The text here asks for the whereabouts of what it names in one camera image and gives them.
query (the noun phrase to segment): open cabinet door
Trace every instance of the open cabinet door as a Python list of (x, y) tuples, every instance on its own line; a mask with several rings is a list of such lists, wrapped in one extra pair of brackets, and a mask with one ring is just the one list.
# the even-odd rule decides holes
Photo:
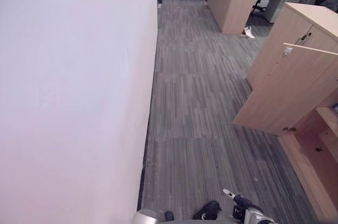
[(234, 123), (281, 135), (338, 87), (338, 54), (287, 44), (289, 55), (256, 86)]

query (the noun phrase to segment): trash on floor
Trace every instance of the trash on floor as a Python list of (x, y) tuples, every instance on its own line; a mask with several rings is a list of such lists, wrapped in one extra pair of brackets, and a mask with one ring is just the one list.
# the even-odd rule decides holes
[(255, 38), (251, 32), (251, 26), (245, 27), (242, 34), (239, 37), (240, 38)]

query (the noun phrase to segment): floor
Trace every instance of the floor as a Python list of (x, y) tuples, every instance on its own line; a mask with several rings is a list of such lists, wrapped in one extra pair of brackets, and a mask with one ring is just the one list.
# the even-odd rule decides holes
[(221, 34), (204, 0), (163, 0), (143, 208), (190, 219), (209, 200), (232, 213), (227, 188), (280, 223), (316, 220), (277, 138), (232, 123), (251, 93), (245, 77), (271, 24), (250, 17), (255, 39)]

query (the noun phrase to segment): white wall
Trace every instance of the white wall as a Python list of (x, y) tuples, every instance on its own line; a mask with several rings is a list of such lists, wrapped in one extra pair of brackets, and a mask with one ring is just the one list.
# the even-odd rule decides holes
[(130, 223), (156, 0), (0, 0), (0, 223)]

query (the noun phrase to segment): table leg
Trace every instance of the table leg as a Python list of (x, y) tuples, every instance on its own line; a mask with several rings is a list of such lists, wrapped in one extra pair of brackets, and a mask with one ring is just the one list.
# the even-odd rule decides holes
[(299, 3), (301, 0), (270, 0), (265, 9), (264, 17), (270, 22), (274, 23), (281, 12), (285, 2)]

